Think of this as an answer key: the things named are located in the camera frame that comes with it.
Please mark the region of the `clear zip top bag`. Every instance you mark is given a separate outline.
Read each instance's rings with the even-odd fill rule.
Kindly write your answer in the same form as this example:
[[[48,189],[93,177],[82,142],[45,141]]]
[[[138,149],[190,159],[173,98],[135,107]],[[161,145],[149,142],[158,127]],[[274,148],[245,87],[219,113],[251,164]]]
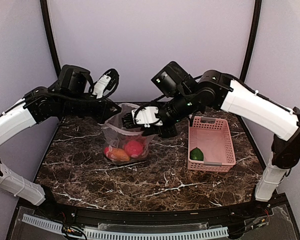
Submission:
[[[103,146],[103,158],[113,165],[125,165],[144,161],[146,160],[149,153],[150,142],[154,139],[155,136],[142,136],[143,132],[140,128],[127,129],[123,127],[122,117],[132,110],[136,110],[139,106],[132,103],[120,103],[119,106],[121,107],[121,112],[109,118],[101,126],[102,132],[105,137],[105,143]],[[143,153],[138,158],[130,157],[130,161],[120,162],[111,160],[104,155],[105,147],[112,146],[113,148],[124,149],[124,145],[129,141],[138,141],[143,144]]]

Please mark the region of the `pink perforated plastic basket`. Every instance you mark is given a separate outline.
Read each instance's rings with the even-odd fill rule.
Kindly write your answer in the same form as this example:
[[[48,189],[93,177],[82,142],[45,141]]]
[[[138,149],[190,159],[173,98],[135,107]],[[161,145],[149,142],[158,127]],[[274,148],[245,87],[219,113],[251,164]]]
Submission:
[[[191,159],[191,151],[199,149],[203,160]],[[228,121],[222,118],[195,116],[188,127],[187,169],[227,173],[236,164]]]

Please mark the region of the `orange yellow mango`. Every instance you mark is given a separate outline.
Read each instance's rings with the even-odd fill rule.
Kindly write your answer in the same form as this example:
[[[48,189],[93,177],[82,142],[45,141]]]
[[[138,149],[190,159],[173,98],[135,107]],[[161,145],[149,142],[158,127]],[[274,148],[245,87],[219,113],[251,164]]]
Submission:
[[[113,161],[118,162],[129,162],[130,157],[128,154],[121,148],[113,148],[109,151],[108,157]]]

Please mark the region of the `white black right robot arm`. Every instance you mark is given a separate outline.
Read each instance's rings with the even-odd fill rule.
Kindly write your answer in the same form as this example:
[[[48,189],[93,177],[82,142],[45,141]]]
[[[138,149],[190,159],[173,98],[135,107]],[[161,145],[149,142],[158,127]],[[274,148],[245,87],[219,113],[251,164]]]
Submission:
[[[255,198],[245,205],[245,213],[256,217],[300,160],[300,110],[272,101],[228,73],[208,70],[196,80],[175,61],[152,82],[169,101],[162,106],[152,101],[135,114],[134,121],[150,128],[150,134],[173,137],[179,120],[208,107],[241,116],[273,133],[270,162],[256,185]]]

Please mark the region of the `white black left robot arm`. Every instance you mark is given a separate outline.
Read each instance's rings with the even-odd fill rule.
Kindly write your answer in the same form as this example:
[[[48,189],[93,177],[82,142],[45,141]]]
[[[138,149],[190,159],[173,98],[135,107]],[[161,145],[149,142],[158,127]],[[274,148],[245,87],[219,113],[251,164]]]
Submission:
[[[107,70],[93,81],[89,70],[64,65],[58,79],[49,87],[40,86],[26,93],[12,107],[0,115],[0,146],[20,132],[56,117],[90,117],[97,123],[121,111],[109,97],[119,85],[119,73]],[[0,159],[0,188],[15,197],[22,198],[50,218],[57,218],[60,206],[54,202],[48,187],[33,183],[9,169]]]

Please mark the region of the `black left frame post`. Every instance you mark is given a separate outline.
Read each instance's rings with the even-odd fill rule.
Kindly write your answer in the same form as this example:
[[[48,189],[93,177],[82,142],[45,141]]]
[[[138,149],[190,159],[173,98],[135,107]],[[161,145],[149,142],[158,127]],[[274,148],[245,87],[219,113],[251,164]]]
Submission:
[[[48,43],[49,53],[50,53],[50,56],[52,59],[52,63],[53,63],[53,67],[54,67],[56,76],[58,77],[61,72],[61,65],[60,65],[60,60],[59,60],[59,56],[57,53],[54,34],[53,34],[53,30],[52,30],[48,1],[40,0],[39,2],[40,2],[42,20],[43,20],[45,35],[46,35],[46,39],[47,39],[47,43]]]

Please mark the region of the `black frame post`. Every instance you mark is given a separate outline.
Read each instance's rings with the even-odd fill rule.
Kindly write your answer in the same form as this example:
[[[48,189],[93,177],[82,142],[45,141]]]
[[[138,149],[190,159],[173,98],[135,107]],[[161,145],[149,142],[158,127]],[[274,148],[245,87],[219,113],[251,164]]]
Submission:
[[[245,82],[251,63],[261,15],[262,0],[254,1],[250,32],[239,79]]]
[[[49,53],[50,53],[50,56],[52,59],[52,63],[53,63],[53,67],[54,67],[56,76],[58,77],[61,72],[61,65],[60,65],[60,60],[59,60],[59,56],[57,53],[54,34],[53,34],[53,30],[52,30],[48,1],[40,0],[39,2],[40,2],[42,20],[43,20],[45,35],[46,35],[46,39],[47,39],[47,43],[48,43]]]

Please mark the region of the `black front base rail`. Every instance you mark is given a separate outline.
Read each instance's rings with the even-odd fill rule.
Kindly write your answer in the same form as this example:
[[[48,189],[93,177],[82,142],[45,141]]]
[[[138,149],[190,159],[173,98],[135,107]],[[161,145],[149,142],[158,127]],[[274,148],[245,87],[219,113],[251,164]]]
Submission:
[[[208,223],[221,225],[241,232],[246,221],[267,216],[274,222],[275,208],[282,207],[289,220],[292,220],[291,207],[284,193],[277,194],[269,202],[255,200],[221,207],[182,211],[119,211],[88,207],[76,207],[57,203],[51,199],[42,206],[35,206],[20,200],[19,207],[28,207],[36,214],[52,220],[59,220],[75,226],[96,226],[97,224],[117,224],[133,226],[163,226]]]

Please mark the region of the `black right frame post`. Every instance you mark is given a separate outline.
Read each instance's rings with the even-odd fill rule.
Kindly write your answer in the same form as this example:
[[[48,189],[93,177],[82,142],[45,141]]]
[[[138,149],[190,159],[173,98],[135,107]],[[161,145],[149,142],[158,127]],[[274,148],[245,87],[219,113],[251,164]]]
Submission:
[[[254,1],[250,32],[239,79],[245,82],[251,63],[261,15],[262,0]]]

